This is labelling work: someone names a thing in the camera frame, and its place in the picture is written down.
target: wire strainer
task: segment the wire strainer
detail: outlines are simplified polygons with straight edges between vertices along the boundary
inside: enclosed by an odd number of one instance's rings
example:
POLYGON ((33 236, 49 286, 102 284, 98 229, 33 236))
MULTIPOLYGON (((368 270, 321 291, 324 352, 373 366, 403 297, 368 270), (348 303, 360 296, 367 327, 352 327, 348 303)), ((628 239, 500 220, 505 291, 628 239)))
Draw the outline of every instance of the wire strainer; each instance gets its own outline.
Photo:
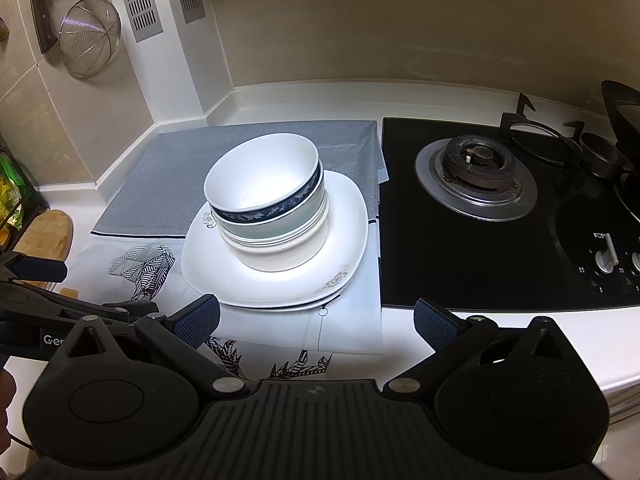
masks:
POLYGON ((60 25, 62 61, 73 75, 100 72, 120 41, 120 17, 108 0, 80 0, 60 25))

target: burner cap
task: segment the burner cap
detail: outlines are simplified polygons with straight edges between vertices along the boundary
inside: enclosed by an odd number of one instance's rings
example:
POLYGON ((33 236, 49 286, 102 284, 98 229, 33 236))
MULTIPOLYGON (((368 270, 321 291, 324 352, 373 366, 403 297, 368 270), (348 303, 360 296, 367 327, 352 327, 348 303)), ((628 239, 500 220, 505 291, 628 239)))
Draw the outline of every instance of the burner cap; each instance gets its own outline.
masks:
POLYGON ((516 160, 500 142, 483 136, 461 136, 447 144, 445 170, 464 184, 502 192, 513 187, 516 160))

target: blue patterned bowl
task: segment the blue patterned bowl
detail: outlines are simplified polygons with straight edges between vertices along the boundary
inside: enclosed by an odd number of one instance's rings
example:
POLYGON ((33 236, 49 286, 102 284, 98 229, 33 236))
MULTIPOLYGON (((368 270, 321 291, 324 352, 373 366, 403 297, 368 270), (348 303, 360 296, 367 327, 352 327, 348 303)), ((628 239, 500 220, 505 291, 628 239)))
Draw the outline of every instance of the blue patterned bowl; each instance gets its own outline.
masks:
POLYGON ((226 152, 209 170, 204 194, 219 218, 263 222, 303 202, 320 177, 318 149, 309 139, 270 134, 226 152))
POLYGON ((261 222, 247 223, 226 220, 220 217, 213 208, 211 208, 211 213, 227 231, 242 238, 261 240, 264 238, 279 237, 293 232, 312 218, 322 205, 322 197, 324 196, 324 171, 322 169, 322 162, 319 162, 319 165, 321 176, 311 190, 311 193, 294 208, 279 216, 261 222))

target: stove knob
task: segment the stove knob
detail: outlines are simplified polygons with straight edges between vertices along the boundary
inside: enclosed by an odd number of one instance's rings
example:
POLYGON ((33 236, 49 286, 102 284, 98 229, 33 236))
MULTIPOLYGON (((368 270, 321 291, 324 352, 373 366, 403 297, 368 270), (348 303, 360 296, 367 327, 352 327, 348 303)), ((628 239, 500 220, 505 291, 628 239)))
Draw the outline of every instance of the stove knob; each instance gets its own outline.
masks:
POLYGON ((619 264, 620 261, 616 254, 616 248, 613 246, 611 235, 606 233, 604 235, 604 239, 607 243, 607 250, 604 252, 598 251, 596 253, 596 265, 605 274, 611 274, 613 272, 613 267, 619 264))

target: plate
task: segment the plate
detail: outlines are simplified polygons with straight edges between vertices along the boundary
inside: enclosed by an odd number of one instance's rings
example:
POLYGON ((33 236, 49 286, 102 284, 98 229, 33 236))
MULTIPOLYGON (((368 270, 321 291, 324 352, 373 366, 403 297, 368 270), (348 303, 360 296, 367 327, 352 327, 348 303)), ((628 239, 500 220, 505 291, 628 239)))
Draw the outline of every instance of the plate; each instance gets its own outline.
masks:
POLYGON ((242 264, 218 233, 205 203, 191 222, 182 249, 182 275, 201 294, 220 303, 248 308, 300 306, 322 300, 342 288, 356 271, 367 244, 367 207, 349 177, 325 171, 331 199, 329 234, 308 262, 281 272, 263 272, 242 264))
POLYGON ((344 293, 344 286, 340 290, 336 290, 329 294, 326 298, 322 298, 321 300, 312 301, 311 303, 303 303, 302 305, 293 305, 293 306, 279 306, 279 307, 266 307, 266 308, 258 308, 258 307, 246 307, 246 306, 234 306, 228 305, 231 308, 242 308, 246 310, 261 310, 262 312, 273 312, 274 314, 279 314, 281 312, 297 312, 299 310, 310 310, 312 308, 318 308, 321 305, 329 303, 330 301, 335 300, 338 296, 344 293))

